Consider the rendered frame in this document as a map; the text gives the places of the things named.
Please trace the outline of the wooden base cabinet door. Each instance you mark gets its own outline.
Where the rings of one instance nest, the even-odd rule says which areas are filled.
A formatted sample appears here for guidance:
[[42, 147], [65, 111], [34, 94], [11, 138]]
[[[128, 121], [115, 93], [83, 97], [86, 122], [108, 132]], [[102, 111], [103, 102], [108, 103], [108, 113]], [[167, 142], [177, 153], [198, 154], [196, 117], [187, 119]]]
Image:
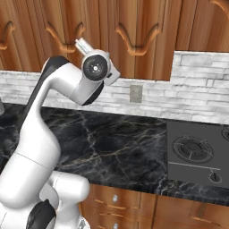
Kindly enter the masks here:
[[229, 207], [159, 196], [153, 229], [229, 229]]

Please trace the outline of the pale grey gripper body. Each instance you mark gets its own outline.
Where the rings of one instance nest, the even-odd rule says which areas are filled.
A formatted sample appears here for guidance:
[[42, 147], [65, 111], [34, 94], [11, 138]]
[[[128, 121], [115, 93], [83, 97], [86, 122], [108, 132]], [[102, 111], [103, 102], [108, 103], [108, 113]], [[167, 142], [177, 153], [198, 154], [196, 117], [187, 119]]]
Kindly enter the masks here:
[[84, 38], [76, 39], [75, 46], [83, 55], [90, 55], [93, 51], [92, 46]]

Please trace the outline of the wooden drawer front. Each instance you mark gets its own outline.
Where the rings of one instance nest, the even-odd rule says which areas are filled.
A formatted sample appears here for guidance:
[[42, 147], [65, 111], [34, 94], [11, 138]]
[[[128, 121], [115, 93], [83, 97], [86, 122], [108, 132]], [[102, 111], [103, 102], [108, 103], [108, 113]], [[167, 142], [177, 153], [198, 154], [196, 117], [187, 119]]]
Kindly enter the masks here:
[[140, 210], [140, 193], [103, 185], [91, 184], [89, 196], [81, 203], [84, 211], [98, 208], [107, 212], [137, 214]]
[[96, 210], [87, 212], [84, 217], [90, 224], [91, 229], [113, 229], [114, 223], [118, 229], [138, 229], [138, 223], [128, 217], [114, 213], [101, 213]]

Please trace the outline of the black hob knob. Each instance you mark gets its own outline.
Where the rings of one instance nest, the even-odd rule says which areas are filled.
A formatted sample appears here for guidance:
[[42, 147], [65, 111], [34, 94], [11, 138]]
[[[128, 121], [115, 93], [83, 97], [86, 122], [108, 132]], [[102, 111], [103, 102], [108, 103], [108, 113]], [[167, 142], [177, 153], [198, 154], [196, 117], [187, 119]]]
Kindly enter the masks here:
[[222, 182], [221, 176], [218, 175], [215, 170], [211, 171], [211, 173], [208, 175], [208, 179], [213, 183], [221, 183]]

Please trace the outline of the grey wall outlet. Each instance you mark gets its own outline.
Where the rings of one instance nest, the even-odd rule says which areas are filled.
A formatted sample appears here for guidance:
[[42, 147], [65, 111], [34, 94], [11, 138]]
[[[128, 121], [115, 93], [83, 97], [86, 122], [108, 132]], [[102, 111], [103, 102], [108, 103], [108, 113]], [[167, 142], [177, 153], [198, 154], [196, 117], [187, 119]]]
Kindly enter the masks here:
[[130, 101], [140, 103], [142, 101], [142, 87], [139, 85], [130, 86]]

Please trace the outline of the dark grey gas hob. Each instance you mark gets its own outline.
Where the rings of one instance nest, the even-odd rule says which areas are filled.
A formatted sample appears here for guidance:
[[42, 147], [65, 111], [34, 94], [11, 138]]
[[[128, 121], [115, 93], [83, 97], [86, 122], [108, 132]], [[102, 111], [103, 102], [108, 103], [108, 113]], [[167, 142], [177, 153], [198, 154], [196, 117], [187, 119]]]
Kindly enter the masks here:
[[[168, 121], [166, 129], [169, 180], [229, 189], [229, 125]], [[221, 183], [208, 179], [212, 170]]]

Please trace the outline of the wooden cabinet door with arch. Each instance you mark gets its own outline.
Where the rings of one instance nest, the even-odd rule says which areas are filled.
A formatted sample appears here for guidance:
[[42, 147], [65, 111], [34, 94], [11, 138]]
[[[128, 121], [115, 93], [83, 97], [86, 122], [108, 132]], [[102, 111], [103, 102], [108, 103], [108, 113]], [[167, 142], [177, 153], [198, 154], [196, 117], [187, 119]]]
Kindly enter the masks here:
[[100, 47], [98, 0], [40, 0], [40, 6], [53, 53], [80, 67], [83, 55], [75, 40], [84, 38]]
[[0, 69], [40, 71], [26, 0], [0, 0]]
[[126, 79], [169, 79], [166, 23], [172, 0], [98, 0], [101, 46]]

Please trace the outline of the short wooden cabinet door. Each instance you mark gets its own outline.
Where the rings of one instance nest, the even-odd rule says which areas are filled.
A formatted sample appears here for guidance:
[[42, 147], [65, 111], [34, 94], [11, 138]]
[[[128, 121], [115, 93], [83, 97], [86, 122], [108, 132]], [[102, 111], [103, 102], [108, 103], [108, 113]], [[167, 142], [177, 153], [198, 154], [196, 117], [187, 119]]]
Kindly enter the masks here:
[[229, 52], [229, 0], [182, 0], [175, 49]]

